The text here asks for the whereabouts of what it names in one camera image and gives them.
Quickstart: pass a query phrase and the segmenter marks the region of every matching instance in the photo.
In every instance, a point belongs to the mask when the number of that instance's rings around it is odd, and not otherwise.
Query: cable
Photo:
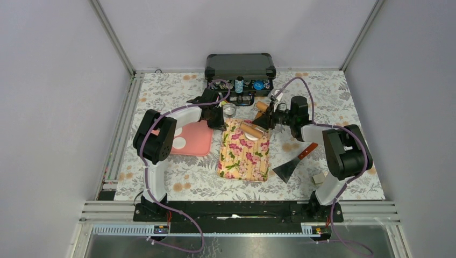
[[[362,244],[360,242],[356,242],[356,241],[352,241],[352,240],[343,240],[340,237],[339,233],[336,231],[336,228],[334,227],[334,216],[333,216],[334,215],[334,207],[336,206],[337,199],[342,195],[342,193],[345,191],[345,189],[347,189],[347,185],[350,184],[351,182],[353,182],[354,180],[356,180],[357,178],[359,178],[360,176],[362,176],[364,174],[364,172],[366,171],[366,169],[367,169],[368,160],[367,160],[366,149],[365,149],[364,145],[362,144],[361,140],[354,133],[349,131],[348,129],[346,129],[346,128],[342,127],[342,126],[338,126],[338,125],[319,124],[319,123],[315,122],[314,98],[312,97],[312,94],[310,93],[309,86],[307,85],[305,80],[302,79],[301,77],[294,77],[291,80],[289,80],[282,87],[282,89],[279,90],[279,92],[274,97],[278,96],[292,81],[294,81],[296,79],[301,80],[304,83],[304,86],[307,89],[307,92],[309,94],[310,102],[312,104],[312,124],[314,124],[316,126],[324,126],[324,127],[331,127],[331,128],[341,129],[341,130],[345,131],[346,133],[348,133],[351,137],[353,137],[355,139],[355,141],[358,143],[358,145],[360,146],[360,148],[361,148],[361,152],[362,152],[362,155],[364,157],[364,165],[362,166],[361,172],[359,174],[357,174],[357,176],[354,176],[354,177],[350,178],[349,180],[347,180],[347,182],[345,182],[344,186],[337,193],[337,195],[334,198],[334,201],[332,202],[332,205],[331,205],[331,213],[330,213],[331,227],[332,227],[332,231],[336,234],[337,238],[339,239],[339,240],[333,240],[332,242],[334,242],[334,241],[341,242],[345,247],[347,247],[350,251],[352,251],[352,252],[354,252],[356,254],[359,254],[359,255],[362,255],[362,256],[365,256],[365,257],[373,257],[374,256],[374,252],[368,246],[366,246],[366,245],[364,245],[364,244]],[[356,245],[362,246],[364,249],[368,250],[370,252],[370,254],[365,254],[365,253],[362,253],[362,252],[360,252],[360,251],[358,251],[356,249],[353,249],[352,247],[348,246],[347,243],[351,243],[351,244],[356,244]]]
[[[138,198],[139,195],[141,195],[144,191],[140,191],[139,194],[136,195],[136,197],[133,200],[133,206],[135,206],[136,198]]]
[[[166,225],[168,226],[168,230],[169,230],[169,223],[171,222],[171,219],[173,218],[173,214],[170,212],[170,211],[167,211],[166,212]]]
[[[217,79],[217,80],[213,80],[211,83],[209,83],[208,87],[210,87],[215,82],[227,83],[227,81],[225,81],[225,80]],[[152,194],[151,189],[149,187],[149,180],[148,180],[149,166],[147,164],[147,160],[143,157],[144,146],[146,145],[146,142],[147,142],[147,139],[149,138],[149,135],[151,135],[153,129],[157,126],[158,122],[163,117],[165,117],[165,116],[167,116],[167,115],[169,115],[171,113],[177,112],[179,110],[183,110],[183,109],[189,108],[189,107],[191,108],[191,107],[194,107],[194,106],[207,106],[207,105],[219,104],[220,102],[224,101],[225,99],[227,99],[229,97],[230,91],[231,91],[230,88],[228,88],[228,93],[226,94],[226,96],[223,97],[222,99],[219,99],[218,101],[211,102],[211,103],[200,103],[200,104],[192,104],[192,105],[181,106],[181,107],[177,107],[177,108],[175,108],[175,109],[173,109],[171,111],[168,111],[168,112],[162,114],[161,116],[159,116],[157,118],[157,120],[155,120],[155,122],[152,124],[151,128],[149,128],[149,131],[147,132],[146,136],[144,137],[144,140],[142,141],[142,144],[141,144],[141,148],[139,149],[139,157],[142,159],[142,161],[144,162],[144,165],[146,166],[146,168],[144,169],[144,174],[145,174],[144,175],[144,181],[145,181],[145,185],[146,185],[146,189],[145,190],[147,190],[147,193],[149,194],[150,198],[155,203],[157,203],[157,205],[159,205],[160,207],[165,208],[165,209],[170,210],[170,211],[177,212],[180,215],[184,215],[186,218],[188,218],[196,226],[196,228],[198,229],[198,231],[199,231],[199,233],[201,235],[201,247],[198,250],[188,250],[188,249],[180,248],[180,247],[173,246],[173,245],[170,245],[170,244],[167,244],[167,243],[158,242],[158,241],[155,241],[155,240],[152,240],[152,244],[158,243],[159,245],[167,246],[167,247],[170,247],[170,248],[173,248],[173,249],[177,249],[177,250],[180,250],[180,251],[183,251],[183,252],[187,252],[187,253],[199,253],[199,252],[201,252],[204,249],[205,242],[204,242],[203,231],[201,230],[201,228],[198,225],[198,223],[192,217],[190,217],[188,214],[186,214],[183,211],[171,208],[169,206],[166,206],[165,204],[161,204],[157,199],[155,199],[154,195]]]

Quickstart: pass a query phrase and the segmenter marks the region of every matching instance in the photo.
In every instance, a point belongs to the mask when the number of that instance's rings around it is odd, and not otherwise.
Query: pink cutting board
[[[211,151],[212,129],[208,128],[206,121],[184,125],[182,132],[176,135],[179,131],[174,134],[172,154],[206,156]]]

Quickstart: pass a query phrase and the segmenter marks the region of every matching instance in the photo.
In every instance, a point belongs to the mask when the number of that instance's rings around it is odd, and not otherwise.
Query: black toolbox
[[[209,83],[215,79],[223,79],[229,82],[217,83],[211,89],[221,92],[223,95],[231,89],[230,103],[237,106],[252,105],[255,96],[267,96],[274,88],[276,69],[270,54],[211,54],[206,60],[204,76]],[[235,80],[243,81],[243,91],[235,92]]]

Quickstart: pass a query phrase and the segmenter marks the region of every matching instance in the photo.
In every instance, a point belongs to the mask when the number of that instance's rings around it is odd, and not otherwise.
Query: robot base
[[[204,233],[301,233],[301,223],[326,223],[331,206],[296,201],[210,202],[172,201],[161,203],[183,211],[195,219]],[[166,223],[166,209],[141,197],[133,221]],[[334,222],[343,222],[340,205],[334,210]],[[171,233],[198,233],[183,215],[172,214]]]

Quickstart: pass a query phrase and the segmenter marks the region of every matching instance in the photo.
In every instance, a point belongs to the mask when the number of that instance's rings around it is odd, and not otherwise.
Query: rolling pin
[[[258,101],[255,105],[255,107],[259,110],[261,110],[262,112],[266,112],[266,110],[268,109],[268,105],[266,105],[265,103],[261,102],[261,101]]]
[[[251,128],[249,125],[247,125],[244,122],[241,123],[240,129],[258,139],[260,139],[264,134],[264,132],[257,130],[255,128]]]

